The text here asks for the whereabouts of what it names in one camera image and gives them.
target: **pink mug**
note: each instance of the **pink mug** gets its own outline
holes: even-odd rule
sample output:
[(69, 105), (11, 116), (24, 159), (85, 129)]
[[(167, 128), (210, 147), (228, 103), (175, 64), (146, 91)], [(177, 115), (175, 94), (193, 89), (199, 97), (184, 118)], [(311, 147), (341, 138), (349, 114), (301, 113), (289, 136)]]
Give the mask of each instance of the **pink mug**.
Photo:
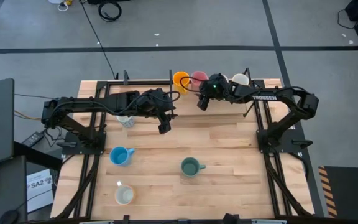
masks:
[(208, 75), (205, 72), (201, 71), (195, 71), (191, 74), (191, 90), (198, 91), (200, 90), (200, 85), (202, 81), (195, 80), (194, 78), (197, 78), (199, 80), (207, 80)]

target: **mug handle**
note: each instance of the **mug handle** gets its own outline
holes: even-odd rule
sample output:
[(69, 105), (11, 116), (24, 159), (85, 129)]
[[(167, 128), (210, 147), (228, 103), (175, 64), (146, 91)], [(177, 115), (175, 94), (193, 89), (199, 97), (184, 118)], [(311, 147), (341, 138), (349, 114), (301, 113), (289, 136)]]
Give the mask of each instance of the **mug handle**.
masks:
[(133, 153), (135, 153), (135, 149), (128, 149), (128, 155), (132, 155)]

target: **teal mug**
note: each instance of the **teal mug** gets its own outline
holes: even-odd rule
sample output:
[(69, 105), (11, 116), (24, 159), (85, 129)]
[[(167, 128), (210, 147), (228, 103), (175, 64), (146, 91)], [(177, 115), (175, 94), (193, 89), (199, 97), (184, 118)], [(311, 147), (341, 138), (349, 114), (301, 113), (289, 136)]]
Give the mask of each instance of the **teal mug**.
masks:
[(187, 177), (195, 177), (205, 167), (205, 165), (200, 165), (198, 160), (193, 157), (187, 157), (181, 162), (181, 171)]

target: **black cable coil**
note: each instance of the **black cable coil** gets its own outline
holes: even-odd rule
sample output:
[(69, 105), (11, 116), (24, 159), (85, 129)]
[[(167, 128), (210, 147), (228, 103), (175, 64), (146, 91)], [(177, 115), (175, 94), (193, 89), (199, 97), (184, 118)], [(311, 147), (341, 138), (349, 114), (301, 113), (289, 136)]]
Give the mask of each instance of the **black cable coil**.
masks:
[[(116, 6), (118, 8), (118, 15), (116, 17), (111, 17), (111, 16), (109, 16), (109, 14), (107, 14), (106, 12), (103, 11), (103, 6), (105, 6), (106, 4), (112, 4), (113, 6)], [(104, 20), (106, 22), (116, 21), (118, 18), (121, 17), (121, 13), (122, 13), (121, 6), (116, 1), (112, 1), (112, 0), (103, 1), (99, 5), (98, 11), (99, 11), (100, 18), (102, 18), (102, 20)]]

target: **yellow and black hazard tape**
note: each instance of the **yellow and black hazard tape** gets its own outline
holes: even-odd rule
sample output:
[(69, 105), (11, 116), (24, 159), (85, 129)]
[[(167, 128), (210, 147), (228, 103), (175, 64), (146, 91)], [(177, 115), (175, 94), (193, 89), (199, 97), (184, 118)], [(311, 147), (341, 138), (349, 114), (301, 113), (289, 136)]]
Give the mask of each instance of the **yellow and black hazard tape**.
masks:
[(324, 166), (318, 167), (318, 172), (320, 174), (321, 184), (323, 185), (324, 197), (326, 199), (328, 216), (331, 218), (337, 217), (337, 212), (335, 208), (334, 196), (331, 193), (331, 187), (329, 186), (329, 179), (327, 171)]

